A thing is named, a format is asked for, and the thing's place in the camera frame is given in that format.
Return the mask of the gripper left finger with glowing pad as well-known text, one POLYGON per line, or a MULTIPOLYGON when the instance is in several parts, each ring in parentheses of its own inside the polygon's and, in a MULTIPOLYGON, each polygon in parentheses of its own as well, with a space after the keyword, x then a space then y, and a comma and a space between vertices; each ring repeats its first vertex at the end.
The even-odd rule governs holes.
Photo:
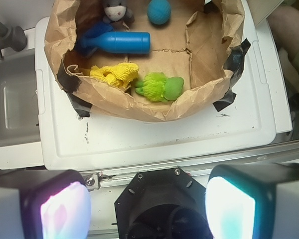
POLYGON ((85 239, 91 198, 75 170, 0 170, 0 239, 85 239))

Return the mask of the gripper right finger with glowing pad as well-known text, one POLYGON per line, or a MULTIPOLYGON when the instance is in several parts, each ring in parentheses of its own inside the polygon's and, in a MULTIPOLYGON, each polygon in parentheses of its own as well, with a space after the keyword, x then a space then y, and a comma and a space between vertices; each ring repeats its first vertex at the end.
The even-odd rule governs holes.
POLYGON ((299 239, 299 163, 219 164, 205 209, 216 239, 299 239))

